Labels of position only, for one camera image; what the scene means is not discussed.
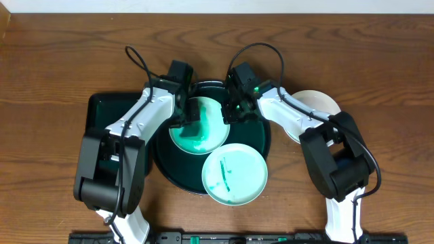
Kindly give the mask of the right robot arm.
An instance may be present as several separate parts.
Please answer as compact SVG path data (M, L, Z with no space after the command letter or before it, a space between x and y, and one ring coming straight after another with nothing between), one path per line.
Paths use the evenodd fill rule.
M328 239L360 243L361 200L369 195L370 175L381 172L352 116L310 108L270 81L227 79L224 86L229 93L222 105L224 122L262 117L298 139L309 176L326 198Z

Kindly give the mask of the white plate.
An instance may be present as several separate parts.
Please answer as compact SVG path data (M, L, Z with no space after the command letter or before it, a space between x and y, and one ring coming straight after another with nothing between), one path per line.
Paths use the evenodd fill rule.
M331 115L341 111L339 105L329 95L315 90L303 90L292 94L292 97L303 104Z

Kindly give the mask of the green sponge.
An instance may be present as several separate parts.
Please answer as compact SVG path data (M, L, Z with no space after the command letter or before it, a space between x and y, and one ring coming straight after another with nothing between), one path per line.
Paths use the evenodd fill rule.
M185 140L203 140L210 130L210 120L205 106L199 107L200 118L182 128L179 133L180 138Z

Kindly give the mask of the green plate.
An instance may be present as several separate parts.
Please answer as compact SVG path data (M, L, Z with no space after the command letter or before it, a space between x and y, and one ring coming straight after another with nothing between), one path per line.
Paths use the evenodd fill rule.
M199 106L207 108L210 120L209 134L203 140L185 140L180 138L179 133L183 127L169 129L170 138L174 144L186 153L193 155L203 155L212 152L221 146L229 136L230 125L223 122L221 104L212 98L203 96L196 97Z
M268 168L264 157L251 146L226 144L207 157L201 180L213 200L240 206L252 202L265 189Z

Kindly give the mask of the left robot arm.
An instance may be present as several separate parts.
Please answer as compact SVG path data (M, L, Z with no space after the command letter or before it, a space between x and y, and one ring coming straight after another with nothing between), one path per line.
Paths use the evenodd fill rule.
M188 113L189 78L152 79L137 102L104 129L85 131L73 188L74 198L102 216L119 243L145 243L150 225L138 206L144 190L146 145L160 125L198 120Z

